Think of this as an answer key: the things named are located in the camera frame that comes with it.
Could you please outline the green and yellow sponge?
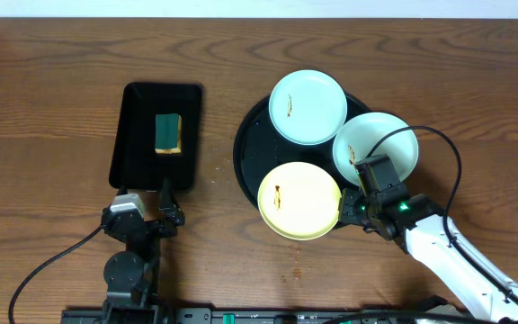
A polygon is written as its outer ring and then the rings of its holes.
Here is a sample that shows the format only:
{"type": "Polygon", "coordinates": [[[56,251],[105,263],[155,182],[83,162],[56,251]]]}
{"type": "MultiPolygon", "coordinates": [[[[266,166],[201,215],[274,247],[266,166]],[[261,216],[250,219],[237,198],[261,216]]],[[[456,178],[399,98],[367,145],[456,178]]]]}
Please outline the green and yellow sponge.
{"type": "Polygon", "coordinates": [[[156,116],[155,152],[160,155],[182,153],[182,117],[177,113],[156,116]]]}

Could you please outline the yellow plate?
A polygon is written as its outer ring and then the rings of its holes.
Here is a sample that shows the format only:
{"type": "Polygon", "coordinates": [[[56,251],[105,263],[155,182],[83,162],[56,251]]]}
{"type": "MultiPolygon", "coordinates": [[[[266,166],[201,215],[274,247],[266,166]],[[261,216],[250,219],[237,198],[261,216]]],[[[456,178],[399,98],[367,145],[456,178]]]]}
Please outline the yellow plate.
{"type": "Polygon", "coordinates": [[[257,206],[265,223],[279,235],[311,240],[337,224],[340,199],[338,184],[323,168],[290,162],[263,178],[257,206]]]}

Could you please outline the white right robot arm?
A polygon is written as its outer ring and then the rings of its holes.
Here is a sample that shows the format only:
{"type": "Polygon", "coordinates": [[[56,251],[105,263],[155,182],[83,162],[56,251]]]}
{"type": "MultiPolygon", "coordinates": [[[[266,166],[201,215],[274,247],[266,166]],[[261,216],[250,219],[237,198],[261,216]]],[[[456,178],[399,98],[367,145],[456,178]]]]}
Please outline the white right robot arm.
{"type": "Polygon", "coordinates": [[[410,196],[399,184],[374,193],[345,189],[339,221],[376,233],[429,268],[473,317],[518,323],[518,283],[460,233],[425,194],[410,196]]]}

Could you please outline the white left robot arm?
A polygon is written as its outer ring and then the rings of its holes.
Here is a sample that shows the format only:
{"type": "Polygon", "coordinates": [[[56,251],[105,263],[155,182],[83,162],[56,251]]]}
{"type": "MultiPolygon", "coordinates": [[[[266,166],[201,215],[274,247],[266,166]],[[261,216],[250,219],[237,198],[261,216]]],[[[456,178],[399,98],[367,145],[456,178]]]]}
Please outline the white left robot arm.
{"type": "Polygon", "coordinates": [[[161,240],[177,235],[185,217],[172,192],[169,179],[164,179],[159,193],[156,220],[146,220],[147,209],[136,193],[121,187],[111,204],[103,209],[101,228],[125,249],[106,262],[103,278],[107,283],[101,324],[152,323],[175,321],[174,311],[158,296],[161,240]]]}

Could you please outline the rectangular black tray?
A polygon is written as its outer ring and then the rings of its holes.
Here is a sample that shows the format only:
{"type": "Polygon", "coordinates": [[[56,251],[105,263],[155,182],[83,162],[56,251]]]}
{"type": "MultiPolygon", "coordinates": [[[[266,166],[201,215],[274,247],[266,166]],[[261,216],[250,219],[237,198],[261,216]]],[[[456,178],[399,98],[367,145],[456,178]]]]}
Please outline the rectangular black tray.
{"type": "Polygon", "coordinates": [[[131,82],[124,87],[116,132],[109,184],[128,189],[158,191],[170,179],[176,191],[194,186],[197,166],[202,86],[131,82]],[[182,117],[182,153],[155,152],[156,116],[177,113],[182,117]]]}

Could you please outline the round black tray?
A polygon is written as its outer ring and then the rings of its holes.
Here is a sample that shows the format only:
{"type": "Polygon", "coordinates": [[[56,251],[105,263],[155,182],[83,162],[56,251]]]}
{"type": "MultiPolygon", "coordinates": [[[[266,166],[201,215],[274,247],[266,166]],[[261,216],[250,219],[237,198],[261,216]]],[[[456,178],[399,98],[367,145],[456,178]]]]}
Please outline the round black tray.
{"type": "Polygon", "coordinates": [[[354,188],[335,166],[333,141],[301,146],[285,138],[274,128],[269,115],[269,99],[260,100],[243,119],[234,141],[233,162],[237,181],[253,206],[263,178],[275,167],[289,162],[306,162],[323,168],[341,189],[354,188]]]}

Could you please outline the pale green plate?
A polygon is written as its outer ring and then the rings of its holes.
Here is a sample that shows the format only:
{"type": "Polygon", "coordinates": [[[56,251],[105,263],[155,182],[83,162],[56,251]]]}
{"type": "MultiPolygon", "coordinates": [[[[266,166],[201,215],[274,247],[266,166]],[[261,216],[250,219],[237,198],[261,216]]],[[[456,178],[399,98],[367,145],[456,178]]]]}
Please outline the pale green plate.
{"type": "MultiPolygon", "coordinates": [[[[341,176],[349,183],[359,185],[355,163],[366,158],[386,135],[405,127],[407,124],[403,120],[384,112],[367,112],[349,120],[337,132],[333,143],[333,160],[341,176]]],[[[405,130],[383,141],[373,154],[387,154],[403,181],[417,164],[418,141],[411,130],[405,130]]]]}

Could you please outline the light blue plate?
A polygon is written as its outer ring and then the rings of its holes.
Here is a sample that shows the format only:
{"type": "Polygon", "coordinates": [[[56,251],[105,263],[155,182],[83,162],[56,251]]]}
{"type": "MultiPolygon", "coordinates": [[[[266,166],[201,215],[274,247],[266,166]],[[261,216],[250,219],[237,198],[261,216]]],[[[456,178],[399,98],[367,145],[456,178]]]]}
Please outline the light blue plate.
{"type": "Polygon", "coordinates": [[[304,69],[283,77],[268,100],[273,127],[293,143],[324,143],[344,125],[348,104],[343,88],[328,74],[304,69]]]}

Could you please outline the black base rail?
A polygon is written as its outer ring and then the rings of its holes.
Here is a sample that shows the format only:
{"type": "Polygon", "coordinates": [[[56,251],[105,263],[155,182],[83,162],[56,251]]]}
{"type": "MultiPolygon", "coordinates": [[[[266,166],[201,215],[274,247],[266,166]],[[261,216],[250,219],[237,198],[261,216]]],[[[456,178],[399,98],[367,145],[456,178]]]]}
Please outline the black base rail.
{"type": "Polygon", "coordinates": [[[60,324],[100,323],[178,323],[178,324],[317,324],[328,320],[354,315],[354,312],[310,310],[210,310],[206,308],[182,308],[171,317],[158,319],[154,313],[121,314],[114,312],[106,317],[101,310],[63,310],[60,324]]]}

